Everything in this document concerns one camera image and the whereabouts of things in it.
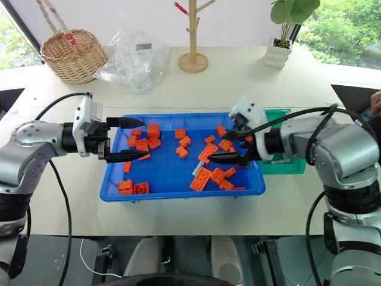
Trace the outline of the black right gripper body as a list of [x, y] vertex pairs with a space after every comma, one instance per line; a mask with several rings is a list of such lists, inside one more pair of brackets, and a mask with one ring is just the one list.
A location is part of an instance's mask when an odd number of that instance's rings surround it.
[[[251, 130], [248, 126], [248, 120], [244, 117], [235, 117], [234, 130]], [[243, 156], [249, 159], [249, 165], [252, 161], [259, 159], [259, 153], [254, 136], [253, 141], [239, 141], [239, 145], [241, 148], [246, 150], [246, 153]]]

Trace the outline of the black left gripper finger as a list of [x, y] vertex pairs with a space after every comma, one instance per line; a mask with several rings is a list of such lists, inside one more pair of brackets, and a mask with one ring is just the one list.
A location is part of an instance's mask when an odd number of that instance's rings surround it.
[[141, 157], [150, 155], [149, 151], [142, 150], [122, 150], [119, 153], [109, 153], [106, 155], [107, 163], [122, 163], [127, 161], [133, 161]]
[[122, 129], [134, 129], [144, 126], [145, 123], [135, 118], [130, 117], [107, 117], [106, 126], [108, 129], [111, 128], [122, 128]]

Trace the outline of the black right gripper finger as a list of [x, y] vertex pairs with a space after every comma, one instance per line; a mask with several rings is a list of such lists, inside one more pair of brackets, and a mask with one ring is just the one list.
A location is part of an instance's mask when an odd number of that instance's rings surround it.
[[230, 130], [223, 135], [229, 141], [253, 141], [252, 132], [249, 130]]
[[213, 153], [208, 156], [208, 159], [217, 164], [237, 164], [238, 166], [249, 165], [249, 159], [237, 152]]

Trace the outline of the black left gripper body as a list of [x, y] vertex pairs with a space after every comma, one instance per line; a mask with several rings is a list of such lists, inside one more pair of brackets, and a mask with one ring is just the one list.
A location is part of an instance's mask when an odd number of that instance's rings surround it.
[[84, 138], [86, 152], [97, 155], [100, 160], [105, 160], [107, 163], [111, 162], [109, 130], [107, 123], [101, 123], [93, 134], [88, 134]]

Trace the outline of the person's bare hand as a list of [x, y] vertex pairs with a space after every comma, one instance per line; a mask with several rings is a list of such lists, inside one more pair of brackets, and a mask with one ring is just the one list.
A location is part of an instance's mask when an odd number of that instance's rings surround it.
[[371, 96], [371, 112], [377, 114], [381, 111], [381, 91], [377, 91]]

